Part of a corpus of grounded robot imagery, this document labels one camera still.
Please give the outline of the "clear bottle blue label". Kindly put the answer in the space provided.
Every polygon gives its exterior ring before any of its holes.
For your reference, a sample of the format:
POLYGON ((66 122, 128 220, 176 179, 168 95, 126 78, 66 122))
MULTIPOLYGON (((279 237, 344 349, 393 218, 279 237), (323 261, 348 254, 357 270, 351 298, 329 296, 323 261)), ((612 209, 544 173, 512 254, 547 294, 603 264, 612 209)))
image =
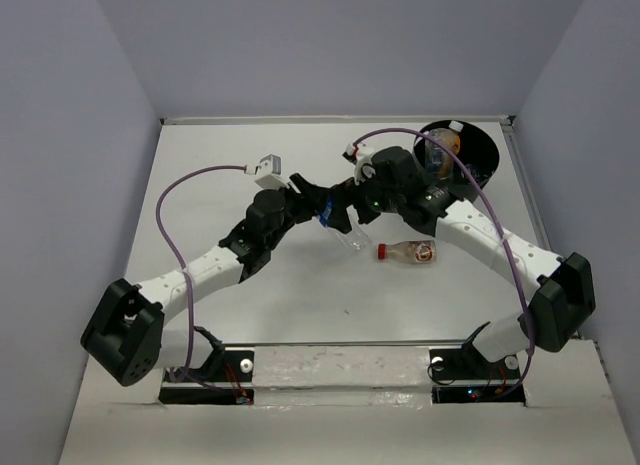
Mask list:
POLYGON ((371 245, 371 239, 360 228, 356 221, 356 217, 349 209, 345 210, 348 223, 351 227, 348 233, 343 233, 338 229, 329 226, 329 219, 336 209, 337 207, 334 205, 334 200, 329 198, 323 212, 316 217, 319 224, 349 250, 361 251, 368 248, 371 245))

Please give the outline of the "orange juice bottle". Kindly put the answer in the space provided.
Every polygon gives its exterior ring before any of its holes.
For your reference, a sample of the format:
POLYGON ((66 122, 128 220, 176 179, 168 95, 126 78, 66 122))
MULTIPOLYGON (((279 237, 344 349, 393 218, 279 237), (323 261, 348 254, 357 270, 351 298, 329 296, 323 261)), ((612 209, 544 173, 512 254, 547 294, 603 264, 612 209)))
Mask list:
MULTIPOLYGON (((428 136, 430 138, 438 137, 440 139, 438 143, 440 144, 440 147, 443 149, 443 151, 444 149, 446 149, 449 150, 452 154, 457 155, 461 149, 460 133, 463 127, 464 125, 461 122, 451 121, 444 128, 436 128, 431 130, 428 136)), ((449 154, 448 156, 448 164, 441 170, 440 173, 436 174, 437 177, 441 180, 448 179, 453 174, 453 167, 455 165, 455 162, 449 154)))

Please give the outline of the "clear crushed bottle white cap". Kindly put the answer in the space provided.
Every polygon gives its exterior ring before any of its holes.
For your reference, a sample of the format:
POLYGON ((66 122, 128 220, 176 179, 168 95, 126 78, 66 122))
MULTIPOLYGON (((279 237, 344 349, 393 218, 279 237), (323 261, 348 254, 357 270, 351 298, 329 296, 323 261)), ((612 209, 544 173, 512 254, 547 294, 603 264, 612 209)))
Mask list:
POLYGON ((484 174, 482 173, 481 170, 478 170, 475 166, 468 164, 466 166, 469 175, 478 183, 482 182, 484 180, 484 174))

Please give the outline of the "clear bottle blue cap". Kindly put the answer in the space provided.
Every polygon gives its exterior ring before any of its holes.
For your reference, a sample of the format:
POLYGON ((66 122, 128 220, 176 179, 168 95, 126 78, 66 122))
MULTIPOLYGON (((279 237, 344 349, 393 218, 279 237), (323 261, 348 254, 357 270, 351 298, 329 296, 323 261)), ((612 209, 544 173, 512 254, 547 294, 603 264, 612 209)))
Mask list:
POLYGON ((449 156, 443 149, 436 145, 439 142, 438 137, 431 137, 425 140, 425 159, 424 168, 428 173, 438 174, 448 164, 449 156))

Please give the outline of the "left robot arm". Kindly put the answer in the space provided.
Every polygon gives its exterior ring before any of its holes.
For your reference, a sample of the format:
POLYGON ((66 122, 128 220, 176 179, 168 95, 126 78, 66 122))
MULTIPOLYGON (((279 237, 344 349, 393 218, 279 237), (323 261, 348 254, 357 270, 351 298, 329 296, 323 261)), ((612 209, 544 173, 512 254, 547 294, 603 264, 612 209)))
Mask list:
POLYGON ((259 272, 294 226, 330 210, 335 191, 294 174, 287 183, 259 191, 244 218, 217 245, 156 278, 109 284, 80 343, 120 385, 128 387, 154 369, 201 380, 221 368, 222 344, 195 325, 195 304, 259 272), (210 345, 199 345, 203 341, 210 345))

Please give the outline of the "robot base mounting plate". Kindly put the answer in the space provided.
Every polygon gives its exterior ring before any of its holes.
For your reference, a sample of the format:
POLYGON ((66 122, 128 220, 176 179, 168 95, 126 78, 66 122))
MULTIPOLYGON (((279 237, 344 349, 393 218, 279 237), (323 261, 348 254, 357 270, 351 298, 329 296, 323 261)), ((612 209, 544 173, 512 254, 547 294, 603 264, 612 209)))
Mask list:
POLYGON ((180 383, 164 376, 166 405, 400 406, 522 403, 516 356, 469 365, 458 346, 270 345, 230 347, 180 383))

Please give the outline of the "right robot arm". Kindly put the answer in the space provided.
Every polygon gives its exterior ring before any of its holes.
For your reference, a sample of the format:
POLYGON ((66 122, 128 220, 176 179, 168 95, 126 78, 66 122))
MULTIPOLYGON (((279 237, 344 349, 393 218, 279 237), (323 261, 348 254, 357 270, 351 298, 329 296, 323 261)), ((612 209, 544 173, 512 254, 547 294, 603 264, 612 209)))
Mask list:
POLYGON ((324 225, 348 233, 347 209, 361 223, 396 213, 414 230, 465 251, 514 285, 524 309, 480 325, 454 362, 482 377, 521 351, 558 352, 595 311, 591 265, 578 253, 567 257, 541 249, 498 227, 461 188, 424 170, 409 151, 394 146, 351 157, 355 175, 330 189, 320 205, 324 225))

